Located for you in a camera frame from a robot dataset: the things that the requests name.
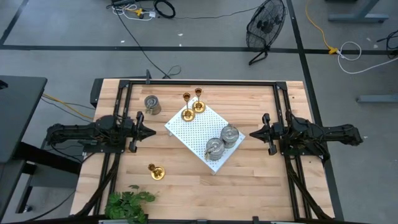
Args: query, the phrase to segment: gray floor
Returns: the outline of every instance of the gray floor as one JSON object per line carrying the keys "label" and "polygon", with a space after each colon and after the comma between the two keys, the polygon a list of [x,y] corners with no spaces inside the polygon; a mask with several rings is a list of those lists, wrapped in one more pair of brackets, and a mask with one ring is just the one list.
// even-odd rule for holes
{"label": "gray floor", "polygon": [[[0,30],[4,30],[22,0],[0,0]],[[257,6],[261,0],[194,1],[173,0],[178,16],[217,16]],[[105,6],[105,0],[49,1],[30,0],[13,28],[6,45],[84,45],[134,46],[118,18]],[[294,0],[294,9],[306,49],[324,49],[322,37],[305,17],[305,1]],[[340,24],[327,21],[330,12],[353,11],[350,4],[312,1],[310,15],[324,30],[330,45],[355,41],[363,49],[384,49],[385,43],[375,43],[397,29],[396,1],[380,1],[374,12],[387,13],[384,24]],[[217,20],[168,20],[149,22],[126,21],[140,44],[145,46],[184,47],[244,47],[245,28],[252,12]],[[287,18],[273,47],[296,48],[290,19]],[[251,67],[247,62],[254,56],[249,52],[148,52],[148,56],[164,70],[180,65],[182,73],[176,78],[234,79],[234,80],[303,80],[298,54],[269,54],[267,60]],[[307,55],[323,124],[334,126],[351,123],[357,126],[365,142],[358,147],[330,144],[331,160],[345,219],[354,222],[395,223],[398,209],[398,105],[359,105],[358,95],[398,92],[397,62],[359,74],[343,73],[336,56]],[[346,63],[347,70],[362,70],[387,60],[384,55],[362,56],[357,62]],[[89,105],[94,78],[122,77],[158,72],[140,52],[84,51],[19,51],[0,50],[0,74],[47,77],[45,92],[71,101]],[[83,110],[93,115],[92,110]],[[28,127],[24,141],[40,146],[46,129],[54,123],[83,124],[81,121],[44,102]],[[18,192],[26,177],[21,179],[3,222],[23,221],[46,212],[66,198],[71,188],[36,188],[29,204],[32,213],[13,213]],[[72,199],[47,215],[65,217]]]}

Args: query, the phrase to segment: butcher block tabletop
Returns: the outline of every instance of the butcher block tabletop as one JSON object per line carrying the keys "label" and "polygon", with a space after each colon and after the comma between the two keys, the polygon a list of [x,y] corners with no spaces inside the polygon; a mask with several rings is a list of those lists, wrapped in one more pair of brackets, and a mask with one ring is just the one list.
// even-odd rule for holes
{"label": "butcher block tabletop", "polygon": [[[118,84],[119,79],[104,79],[95,120],[113,114]],[[303,82],[286,84],[293,114],[311,120]],[[195,96],[195,88],[203,90],[201,101],[246,136],[216,175],[175,136],[169,136],[164,127],[185,105],[182,95],[189,92]],[[268,155],[268,144],[249,136],[262,127],[264,113],[270,114],[271,123],[277,122],[271,86],[133,85],[128,116],[135,119],[138,111],[145,113],[144,99],[149,95],[158,97],[162,111],[157,115],[144,114],[144,125],[157,134],[138,142],[136,153],[126,148],[115,191],[128,191],[129,185],[138,185],[154,194],[154,202],[143,204],[149,219],[252,220],[258,216],[263,221],[294,220],[284,157],[280,153]],[[280,101],[284,110],[282,96]],[[97,153],[82,165],[71,214],[81,210],[98,187],[103,158],[104,154]],[[308,191],[323,211],[334,217],[321,160],[315,156],[301,158]],[[164,167],[165,177],[154,180],[149,164]],[[300,215],[304,217],[302,197],[296,192]],[[104,191],[100,213],[104,213],[107,198],[108,189]]]}

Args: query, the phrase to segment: metal canister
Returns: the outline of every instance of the metal canister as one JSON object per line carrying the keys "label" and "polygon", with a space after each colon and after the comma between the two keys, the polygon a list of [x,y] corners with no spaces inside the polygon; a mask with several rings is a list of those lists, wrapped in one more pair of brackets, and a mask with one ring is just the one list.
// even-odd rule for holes
{"label": "metal canister", "polygon": [[159,100],[154,95],[147,96],[147,98],[145,98],[144,103],[145,103],[145,107],[147,108],[145,110],[145,113],[157,115],[162,110]]}
{"label": "metal canister", "polygon": [[223,140],[226,149],[234,147],[236,140],[238,140],[239,131],[232,125],[229,124],[221,130],[220,139]]}
{"label": "metal canister", "polygon": [[212,138],[206,143],[206,158],[217,161],[224,152],[224,143],[219,138]]}

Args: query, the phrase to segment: electric fan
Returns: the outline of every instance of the electric fan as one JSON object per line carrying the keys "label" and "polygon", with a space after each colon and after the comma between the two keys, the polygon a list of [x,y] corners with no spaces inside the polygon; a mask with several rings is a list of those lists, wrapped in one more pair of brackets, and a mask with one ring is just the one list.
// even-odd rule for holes
{"label": "electric fan", "polygon": [[260,53],[249,62],[249,65],[268,56],[269,47],[284,25],[285,15],[282,0],[266,0],[257,8],[246,27],[246,43],[248,47]]}

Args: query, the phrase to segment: green plant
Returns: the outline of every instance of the green plant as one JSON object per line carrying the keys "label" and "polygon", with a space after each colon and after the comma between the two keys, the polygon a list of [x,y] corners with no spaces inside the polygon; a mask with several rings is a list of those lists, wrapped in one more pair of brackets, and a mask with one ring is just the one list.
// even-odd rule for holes
{"label": "green plant", "polygon": [[105,215],[110,219],[125,218],[129,224],[144,223],[145,214],[141,208],[141,202],[153,202],[155,195],[149,192],[138,192],[139,186],[130,185],[134,192],[114,192],[105,207]]}

